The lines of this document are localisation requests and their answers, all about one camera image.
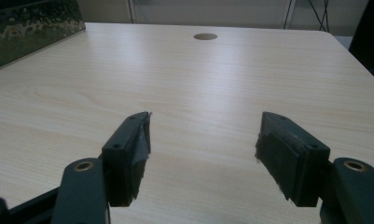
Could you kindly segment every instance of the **light wood grain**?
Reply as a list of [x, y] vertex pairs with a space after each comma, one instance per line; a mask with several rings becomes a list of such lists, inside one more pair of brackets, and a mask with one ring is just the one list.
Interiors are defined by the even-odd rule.
[[323, 141], [332, 161], [374, 166], [374, 77], [333, 36], [88, 23], [0, 69], [0, 196], [13, 207], [59, 186], [140, 111], [153, 112], [152, 154], [113, 223], [318, 223], [319, 208], [286, 201], [256, 162], [263, 111]]

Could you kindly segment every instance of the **black cable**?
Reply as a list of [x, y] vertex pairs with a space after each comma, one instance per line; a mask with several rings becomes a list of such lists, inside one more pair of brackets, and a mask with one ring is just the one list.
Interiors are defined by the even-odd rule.
[[326, 28], [323, 25], [323, 21], [320, 20], [320, 17], [318, 16], [318, 13], [317, 13], [317, 10], [315, 10], [314, 5], [312, 4], [312, 0], [309, 0], [309, 3], [312, 6], [312, 10], [314, 11], [315, 17], [317, 18], [318, 22], [320, 22], [320, 31], [321, 31], [321, 29], [323, 29], [326, 32]]
[[320, 25], [322, 25], [324, 27], [324, 20], [326, 19], [326, 9], [324, 8], [324, 13], [323, 13], [323, 17], [321, 18], [321, 23]]
[[288, 20], [289, 9], [291, 8], [292, 1], [293, 1], [293, 0], [289, 1], [288, 10], [286, 11], [286, 17], [285, 17], [285, 23], [284, 23], [284, 27], [283, 27], [283, 29], [285, 29], [286, 21]]
[[134, 23], [134, 20], [133, 20], [133, 14], [132, 14], [131, 1], [128, 1], [128, 5], [129, 5], [129, 13], [131, 14], [131, 22]]
[[325, 11], [325, 14], [326, 14], [326, 30], [329, 32], [329, 23], [328, 23], [328, 4], [329, 4], [329, 0], [325, 0], [325, 1], [326, 1], [326, 3], [325, 3], [325, 6], [326, 6], [326, 11]]

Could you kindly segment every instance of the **wall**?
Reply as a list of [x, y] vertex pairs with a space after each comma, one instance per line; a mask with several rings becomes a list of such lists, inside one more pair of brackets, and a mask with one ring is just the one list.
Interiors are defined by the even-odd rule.
[[131, 22], [124, 0], [77, 0], [82, 18], [87, 22]]
[[[329, 31], [332, 35], [353, 36], [364, 13], [368, 0], [329, 0]], [[324, 13], [324, 0], [312, 0], [320, 16]], [[315, 17], [309, 0], [297, 0], [289, 29], [318, 30], [320, 23]]]
[[140, 23], [281, 28], [285, 0], [134, 0]]
[[[256, 28], [284, 26], [290, 0], [134, 0], [137, 23]], [[309, 0], [296, 0], [289, 29], [318, 30]], [[352, 36], [368, 0], [329, 0], [332, 35]], [[128, 0], [78, 0], [85, 21], [131, 22]], [[312, 0], [320, 17], [324, 0]]]

